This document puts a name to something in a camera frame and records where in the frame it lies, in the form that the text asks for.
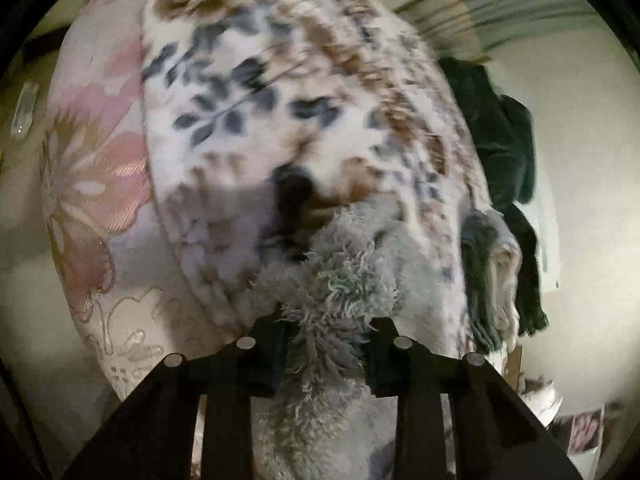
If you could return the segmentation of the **grey fluffy pants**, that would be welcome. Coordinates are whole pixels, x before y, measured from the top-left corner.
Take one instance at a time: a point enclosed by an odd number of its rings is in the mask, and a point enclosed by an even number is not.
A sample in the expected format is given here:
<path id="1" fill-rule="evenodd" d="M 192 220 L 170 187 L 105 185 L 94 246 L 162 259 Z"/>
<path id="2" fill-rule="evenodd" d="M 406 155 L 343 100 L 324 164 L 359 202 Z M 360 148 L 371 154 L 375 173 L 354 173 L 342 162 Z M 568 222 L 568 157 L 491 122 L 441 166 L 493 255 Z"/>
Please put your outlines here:
<path id="1" fill-rule="evenodd" d="M 302 260 L 260 270 L 247 300 L 295 328 L 279 392 L 252 408 L 262 479 L 390 478 L 396 403 L 370 393 L 361 351 L 375 318 L 444 356 L 474 348 L 464 293 L 416 247 L 390 194 L 339 209 Z"/>

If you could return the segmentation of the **pink floral mattress sheet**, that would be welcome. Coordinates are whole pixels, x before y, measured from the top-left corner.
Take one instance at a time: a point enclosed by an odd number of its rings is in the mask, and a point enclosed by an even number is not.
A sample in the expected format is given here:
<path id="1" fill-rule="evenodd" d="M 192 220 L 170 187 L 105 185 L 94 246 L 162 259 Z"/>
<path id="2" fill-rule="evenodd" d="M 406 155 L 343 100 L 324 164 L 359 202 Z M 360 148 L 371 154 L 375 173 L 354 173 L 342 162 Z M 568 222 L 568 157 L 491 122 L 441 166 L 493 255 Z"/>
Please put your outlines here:
<path id="1" fill-rule="evenodd" d="M 145 0 L 87 0 L 52 77 L 41 166 L 55 269 L 120 398 L 169 353 L 220 346 L 158 218 L 142 117 Z"/>

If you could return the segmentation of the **white folded garment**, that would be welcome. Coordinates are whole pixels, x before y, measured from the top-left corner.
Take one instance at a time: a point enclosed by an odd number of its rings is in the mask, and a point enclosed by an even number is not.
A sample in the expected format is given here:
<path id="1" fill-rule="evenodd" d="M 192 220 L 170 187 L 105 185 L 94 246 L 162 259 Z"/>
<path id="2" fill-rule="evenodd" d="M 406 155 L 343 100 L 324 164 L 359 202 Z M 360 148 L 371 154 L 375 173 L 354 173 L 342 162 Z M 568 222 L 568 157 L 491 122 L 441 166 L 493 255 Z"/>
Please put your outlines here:
<path id="1" fill-rule="evenodd" d="M 492 244 L 488 257 L 491 313 L 508 353 L 518 344 L 520 315 L 515 307 L 515 298 L 521 262 L 521 249 L 515 240 L 498 240 Z"/>

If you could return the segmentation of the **dark teal folded garment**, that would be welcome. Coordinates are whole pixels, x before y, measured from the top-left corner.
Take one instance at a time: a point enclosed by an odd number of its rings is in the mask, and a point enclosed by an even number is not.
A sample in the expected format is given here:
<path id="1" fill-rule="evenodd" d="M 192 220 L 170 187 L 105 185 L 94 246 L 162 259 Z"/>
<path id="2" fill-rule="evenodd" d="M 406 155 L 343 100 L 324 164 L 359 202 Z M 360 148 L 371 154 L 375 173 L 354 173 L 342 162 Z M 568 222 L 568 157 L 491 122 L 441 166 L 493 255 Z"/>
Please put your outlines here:
<path id="1" fill-rule="evenodd" d="M 497 231 L 486 214 L 474 211 L 463 224 L 460 237 L 466 306 L 476 350 L 483 354 L 497 351 L 502 337 L 491 312 L 489 287 L 489 247 Z"/>

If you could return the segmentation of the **dark green folded quilt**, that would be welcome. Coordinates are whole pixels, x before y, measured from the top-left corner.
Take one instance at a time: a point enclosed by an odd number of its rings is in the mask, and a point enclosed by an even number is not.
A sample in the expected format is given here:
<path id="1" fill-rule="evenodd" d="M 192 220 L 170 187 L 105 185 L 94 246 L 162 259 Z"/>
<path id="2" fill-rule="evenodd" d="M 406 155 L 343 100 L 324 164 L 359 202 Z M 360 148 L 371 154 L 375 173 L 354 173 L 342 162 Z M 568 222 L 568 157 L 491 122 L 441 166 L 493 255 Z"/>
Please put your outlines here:
<path id="1" fill-rule="evenodd" d="M 483 65 L 441 58 L 444 72 L 482 163 L 494 208 L 526 204 L 536 184 L 533 118 L 528 108 L 498 93 Z"/>

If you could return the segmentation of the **floral bed blanket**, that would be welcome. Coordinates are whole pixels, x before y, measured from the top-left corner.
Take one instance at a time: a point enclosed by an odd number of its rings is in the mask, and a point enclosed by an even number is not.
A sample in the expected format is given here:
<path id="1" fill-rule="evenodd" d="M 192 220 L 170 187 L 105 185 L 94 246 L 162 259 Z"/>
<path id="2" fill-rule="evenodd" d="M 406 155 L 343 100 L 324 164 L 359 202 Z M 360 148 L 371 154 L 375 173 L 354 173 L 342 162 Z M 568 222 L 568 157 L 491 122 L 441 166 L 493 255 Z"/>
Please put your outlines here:
<path id="1" fill-rule="evenodd" d="M 378 0 L 148 0 L 143 118 L 158 212 L 183 274 L 230 334 L 267 262 L 341 206 L 395 195 L 436 282 L 398 316 L 465 322 L 462 212 L 490 205 L 436 55 Z"/>

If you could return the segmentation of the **green curtain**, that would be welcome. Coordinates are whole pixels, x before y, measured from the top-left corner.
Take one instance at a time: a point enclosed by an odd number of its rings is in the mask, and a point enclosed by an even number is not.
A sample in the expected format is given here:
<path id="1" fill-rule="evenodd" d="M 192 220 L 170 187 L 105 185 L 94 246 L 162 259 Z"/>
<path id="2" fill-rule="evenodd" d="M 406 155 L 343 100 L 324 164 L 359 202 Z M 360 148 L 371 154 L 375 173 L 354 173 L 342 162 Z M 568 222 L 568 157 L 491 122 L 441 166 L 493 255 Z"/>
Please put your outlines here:
<path id="1" fill-rule="evenodd" d="M 441 58 L 465 61 L 525 39 L 604 24 L 587 0 L 411 0 L 396 13 Z"/>

